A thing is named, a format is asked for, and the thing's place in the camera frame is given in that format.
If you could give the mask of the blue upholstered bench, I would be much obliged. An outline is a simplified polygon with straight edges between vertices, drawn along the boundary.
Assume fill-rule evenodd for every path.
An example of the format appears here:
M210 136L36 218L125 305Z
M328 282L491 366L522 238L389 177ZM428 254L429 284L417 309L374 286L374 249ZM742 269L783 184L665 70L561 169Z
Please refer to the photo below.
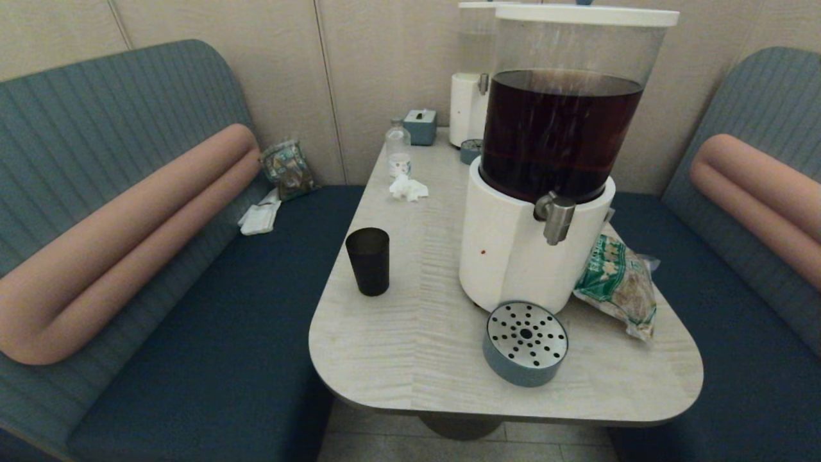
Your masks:
M610 427L620 462L821 462L821 290L690 183L731 135L806 175L821 217L821 54L769 47L716 91L660 197L619 192L613 226L659 257L654 283L692 334L700 397L668 423Z
M0 278L232 124L231 67L197 39L0 82ZM261 173L88 345L58 363L0 353L0 462L316 462L332 394L311 319L363 187L238 222Z

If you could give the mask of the green white snack bag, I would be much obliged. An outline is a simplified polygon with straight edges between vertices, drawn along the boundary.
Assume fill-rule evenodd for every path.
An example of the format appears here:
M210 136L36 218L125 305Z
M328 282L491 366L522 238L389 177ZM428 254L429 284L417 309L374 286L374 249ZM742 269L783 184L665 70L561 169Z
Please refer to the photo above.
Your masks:
M653 339L657 302L650 267L617 237L599 235L572 295L624 322L628 336Z

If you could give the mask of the crumpled white tissue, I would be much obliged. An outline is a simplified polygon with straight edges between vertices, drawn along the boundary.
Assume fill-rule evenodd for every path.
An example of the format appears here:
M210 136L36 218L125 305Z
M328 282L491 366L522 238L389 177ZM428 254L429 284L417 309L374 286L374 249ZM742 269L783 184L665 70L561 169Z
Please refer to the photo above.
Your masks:
M428 187L407 175L398 175L389 187L389 192L393 198L407 202L429 197Z

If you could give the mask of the metal dispenser tap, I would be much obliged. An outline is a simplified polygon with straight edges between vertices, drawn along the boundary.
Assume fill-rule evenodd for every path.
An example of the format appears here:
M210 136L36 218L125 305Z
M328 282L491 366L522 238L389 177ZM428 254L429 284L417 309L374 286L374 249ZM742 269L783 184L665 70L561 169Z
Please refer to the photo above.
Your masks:
M543 225L543 237L549 246L556 246L566 239L577 202L565 196L550 192L537 199L534 204L534 216Z

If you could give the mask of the white napkin packet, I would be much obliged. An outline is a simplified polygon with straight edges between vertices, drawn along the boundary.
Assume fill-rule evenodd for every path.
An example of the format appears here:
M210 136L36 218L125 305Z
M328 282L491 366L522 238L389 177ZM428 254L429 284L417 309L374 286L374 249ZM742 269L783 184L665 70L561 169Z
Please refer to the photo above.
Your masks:
M275 225L276 215L282 201L278 189L273 188L258 203L249 207L238 222L243 235L270 233Z

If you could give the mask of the clear liquid dispenser white base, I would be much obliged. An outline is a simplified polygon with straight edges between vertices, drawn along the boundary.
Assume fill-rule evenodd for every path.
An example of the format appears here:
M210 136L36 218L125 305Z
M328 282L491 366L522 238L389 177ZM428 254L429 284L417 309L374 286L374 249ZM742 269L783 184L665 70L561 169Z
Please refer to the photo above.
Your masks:
M459 64L451 79L450 143L457 148L484 135L495 58L495 11L501 3L461 2Z

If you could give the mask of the blue tissue box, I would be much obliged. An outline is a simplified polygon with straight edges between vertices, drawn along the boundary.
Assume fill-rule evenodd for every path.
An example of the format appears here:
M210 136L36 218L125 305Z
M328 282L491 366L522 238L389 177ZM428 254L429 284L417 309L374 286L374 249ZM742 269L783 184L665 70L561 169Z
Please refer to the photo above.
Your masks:
M403 126L410 134L413 146L431 146L437 133L437 111L434 109L411 109L403 120Z

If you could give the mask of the large dark tea dispenser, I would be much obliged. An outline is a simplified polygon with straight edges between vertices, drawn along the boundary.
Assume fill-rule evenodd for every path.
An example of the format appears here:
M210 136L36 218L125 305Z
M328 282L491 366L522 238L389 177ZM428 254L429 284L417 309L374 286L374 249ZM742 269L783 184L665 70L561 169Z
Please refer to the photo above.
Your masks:
M483 150L469 168L459 280L475 305L565 307L612 216L612 170L674 10L504 4ZM534 216L550 192L577 202L549 246Z

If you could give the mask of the black plastic cup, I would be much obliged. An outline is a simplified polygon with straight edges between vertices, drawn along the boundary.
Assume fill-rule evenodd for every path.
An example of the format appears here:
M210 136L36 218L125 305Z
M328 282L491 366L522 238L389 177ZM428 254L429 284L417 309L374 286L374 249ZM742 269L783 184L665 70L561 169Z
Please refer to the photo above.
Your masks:
M366 227L345 240L358 289L366 296L379 296L389 287L390 238L381 228Z

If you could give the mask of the dark printed snack bag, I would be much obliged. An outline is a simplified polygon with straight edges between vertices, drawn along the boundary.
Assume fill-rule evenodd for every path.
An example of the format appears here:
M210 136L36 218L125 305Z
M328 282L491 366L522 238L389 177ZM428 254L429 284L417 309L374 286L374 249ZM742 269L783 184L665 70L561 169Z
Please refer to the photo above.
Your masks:
M278 189L279 199L292 201L319 190L299 140L286 139L266 148L260 156L264 174Z

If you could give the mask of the table pedestal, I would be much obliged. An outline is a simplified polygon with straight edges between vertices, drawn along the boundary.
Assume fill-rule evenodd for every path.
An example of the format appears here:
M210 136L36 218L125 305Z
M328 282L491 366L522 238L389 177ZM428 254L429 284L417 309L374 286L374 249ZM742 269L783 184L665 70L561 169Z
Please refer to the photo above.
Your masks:
M421 416L420 421L428 429L443 438L456 441L472 441L487 438L501 428L504 421L496 419L454 418Z

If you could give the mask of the round blue perforated drip tray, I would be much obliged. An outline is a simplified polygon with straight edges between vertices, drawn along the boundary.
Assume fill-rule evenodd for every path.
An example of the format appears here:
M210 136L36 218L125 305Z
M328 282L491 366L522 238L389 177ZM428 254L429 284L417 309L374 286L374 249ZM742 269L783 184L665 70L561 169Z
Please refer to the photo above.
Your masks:
M568 349L568 334L560 319L534 302L502 302L485 324L484 359L513 385L545 385L554 379Z

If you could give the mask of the clear plastic bottle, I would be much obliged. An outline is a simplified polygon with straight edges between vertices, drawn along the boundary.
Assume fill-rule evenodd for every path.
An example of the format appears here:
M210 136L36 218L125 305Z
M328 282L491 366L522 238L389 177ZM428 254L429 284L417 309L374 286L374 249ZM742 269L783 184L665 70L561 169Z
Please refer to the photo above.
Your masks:
M388 175L393 180L400 175L411 176L411 134L403 126L401 117L392 118L392 126L385 134Z

